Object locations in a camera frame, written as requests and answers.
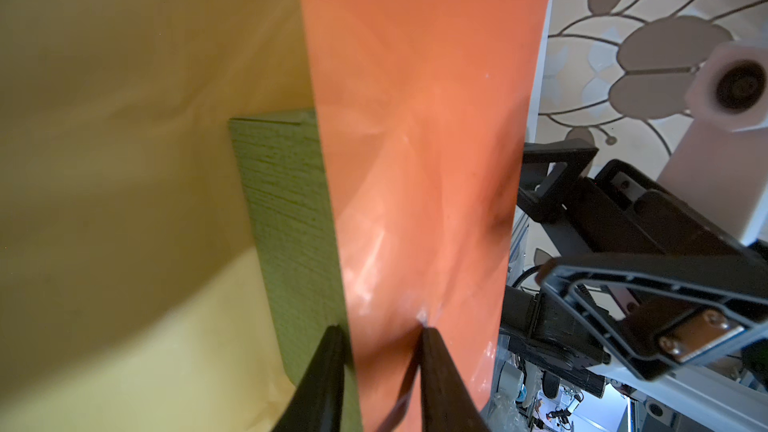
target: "orange panel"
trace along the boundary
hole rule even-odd
[[[302,0],[366,430],[420,323],[488,399],[547,1]]]

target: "yellow wall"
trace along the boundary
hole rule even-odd
[[[298,0],[0,0],[0,430],[290,396],[226,119],[311,106]]]

